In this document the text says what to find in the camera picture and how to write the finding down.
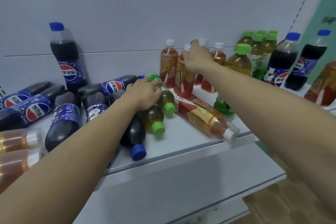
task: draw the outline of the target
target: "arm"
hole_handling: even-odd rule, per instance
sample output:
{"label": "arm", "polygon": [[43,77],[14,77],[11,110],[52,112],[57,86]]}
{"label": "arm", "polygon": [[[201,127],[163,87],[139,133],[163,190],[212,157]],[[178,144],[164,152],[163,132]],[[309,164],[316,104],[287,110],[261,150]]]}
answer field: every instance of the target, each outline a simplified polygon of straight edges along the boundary
{"label": "arm", "polygon": [[135,113],[161,96],[147,78],[83,126],[0,195],[0,223],[72,223],[101,179]]}
{"label": "arm", "polygon": [[212,61],[197,40],[184,54],[248,128],[336,211],[336,117],[286,90]]}

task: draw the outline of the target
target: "blue label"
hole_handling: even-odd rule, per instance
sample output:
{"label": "blue label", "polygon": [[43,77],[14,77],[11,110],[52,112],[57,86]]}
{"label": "blue label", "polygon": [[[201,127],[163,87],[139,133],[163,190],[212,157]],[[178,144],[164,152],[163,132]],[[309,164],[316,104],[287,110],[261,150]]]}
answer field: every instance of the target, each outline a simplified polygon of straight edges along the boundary
{"label": "blue label", "polygon": [[46,96],[37,94],[9,108],[17,111],[26,124],[31,124],[51,112],[51,102]]}
{"label": "blue label", "polygon": [[79,62],[59,61],[58,63],[67,84],[80,83],[85,80]]}
{"label": "blue label", "polygon": [[12,105],[16,105],[32,96],[33,94],[30,91],[20,90],[4,98],[0,98],[0,110],[6,107],[10,107]]}
{"label": "blue label", "polygon": [[308,77],[317,63],[317,59],[300,57],[293,68],[293,74],[301,77]]}
{"label": "blue label", "polygon": [[287,77],[288,71],[289,69],[268,66],[266,75],[264,76],[264,82],[280,87]]}
{"label": "blue label", "polygon": [[125,82],[122,78],[117,78],[112,81],[103,82],[101,84],[105,96],[109,96],[119,90],[126,90]]}
{"label": "blue label", "polygon": [[79,108],[75,104],[61,104],[54,110],[51,124],[60,120],[72,120],[79,124]]}
{"label": "blue label", "polygon": [[86,123],[88,123],[93,118],[97,117],[99,114],[101,114],[106,109],[107,109],[107,105],[104,105],[104,104],[91,105],[89,108],[85,110],[86,111]]}

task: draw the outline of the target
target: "person's right arm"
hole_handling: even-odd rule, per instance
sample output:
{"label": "person's right arm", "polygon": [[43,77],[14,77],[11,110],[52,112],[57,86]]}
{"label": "person's right arm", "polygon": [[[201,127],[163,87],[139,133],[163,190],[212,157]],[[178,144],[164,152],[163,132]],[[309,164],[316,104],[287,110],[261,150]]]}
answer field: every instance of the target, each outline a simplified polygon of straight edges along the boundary
{"label": "person's right arm", "polygon": [[336,212],[336,117],[286,90],[213,62],[192,41],[187,69],[202,74],[248,128]]}

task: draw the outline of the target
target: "hand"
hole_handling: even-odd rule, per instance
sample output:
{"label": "hand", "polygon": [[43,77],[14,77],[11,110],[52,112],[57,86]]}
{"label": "hand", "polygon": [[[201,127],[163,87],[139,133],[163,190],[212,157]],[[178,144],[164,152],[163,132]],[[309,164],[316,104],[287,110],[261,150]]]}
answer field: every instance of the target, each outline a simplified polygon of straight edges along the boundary
{"label": "hand", "polygon": [[162,81],[150,81],[148,78],[138,79],[134,84],[127,86],[121,99],[125,99],[129,104],[134,104],[136,111],[147,110],[152,107],[162,94],[162,90],[157,86],[162,85]]}
{"label": "hand", "polygon": [[200,46],[197,39],[191,41],[189,53],[182,52],[182,55],[186,68],[189,71],[198,74],[202,74],[201,70],[206,66],[206,64],[213,62],[207,48]]}

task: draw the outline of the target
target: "blue bottle cap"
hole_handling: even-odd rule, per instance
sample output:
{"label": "blue bottle cap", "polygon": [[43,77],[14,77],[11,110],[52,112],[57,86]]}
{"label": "blue bottle cap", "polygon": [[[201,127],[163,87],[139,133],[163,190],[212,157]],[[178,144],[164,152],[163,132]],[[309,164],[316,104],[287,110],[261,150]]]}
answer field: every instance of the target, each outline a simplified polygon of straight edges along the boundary
{"label": "blue bottle cap", "polygon": [[328,36],[330,34],[330,30],[328,29],[321,29],[318,31],[317,35],[321,35],[321,36]]}
{"label": "blue bottle cap", "polygon": [[50,22],[49,23],[51,31],[63,31],[64,26],[61,22]]}
{"label": "blue bottle cap", "polygon": [[286,35],[286,40],[289,41],[297,41],[300,38],[300,33],[296,33],[296,32],[290,32]]}
{"label": "blue bottle cap", "polygon": [[143,144],[136,144],[131,148],[131,157],[134,161],[142,160],[146,154],[146,149]]}

